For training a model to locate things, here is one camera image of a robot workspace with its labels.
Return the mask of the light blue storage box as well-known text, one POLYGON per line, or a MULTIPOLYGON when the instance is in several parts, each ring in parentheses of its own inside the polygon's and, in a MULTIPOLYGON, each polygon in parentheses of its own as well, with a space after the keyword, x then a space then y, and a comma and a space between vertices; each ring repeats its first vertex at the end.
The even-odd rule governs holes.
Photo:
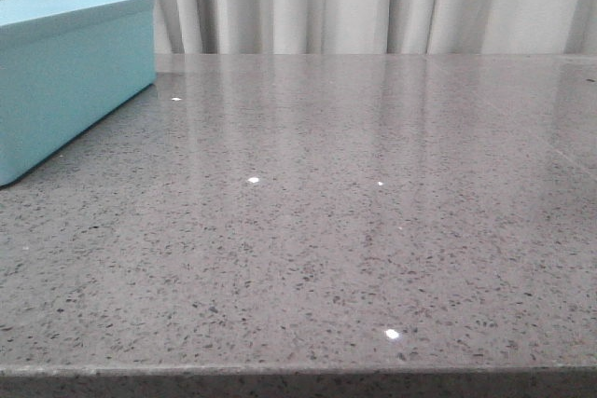
POLYGON ((156 78, 154 0, 2 0, 1 183, 156 78))

